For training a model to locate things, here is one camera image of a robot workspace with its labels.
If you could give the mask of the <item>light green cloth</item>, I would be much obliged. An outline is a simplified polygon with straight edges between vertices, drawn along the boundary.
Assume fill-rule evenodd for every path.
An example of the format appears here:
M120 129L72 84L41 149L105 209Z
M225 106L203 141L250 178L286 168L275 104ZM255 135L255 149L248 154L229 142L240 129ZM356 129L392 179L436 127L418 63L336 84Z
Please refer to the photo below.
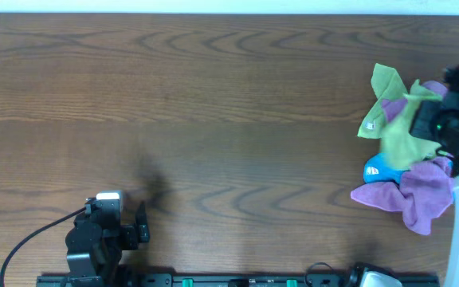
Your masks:
M420 84L416 80L410 90L397 100L387 100L382 104L386 125L382 129L380 151L389 167L408 170L414 163L436 156L439 143L413 137L410 126L424 100L441 102L448 89L437 81Z

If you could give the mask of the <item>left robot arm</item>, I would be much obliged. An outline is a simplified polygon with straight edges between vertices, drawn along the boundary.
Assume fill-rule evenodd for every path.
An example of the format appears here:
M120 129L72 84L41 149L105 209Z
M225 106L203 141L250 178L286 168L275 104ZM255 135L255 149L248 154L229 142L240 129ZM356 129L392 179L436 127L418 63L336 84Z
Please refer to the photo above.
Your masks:
M72 286L139 285L131 268L121 265L125 250L137 250L150 241L145 203L139 205L132 224L121 222L118 199L89 199L65 238L68 283Z

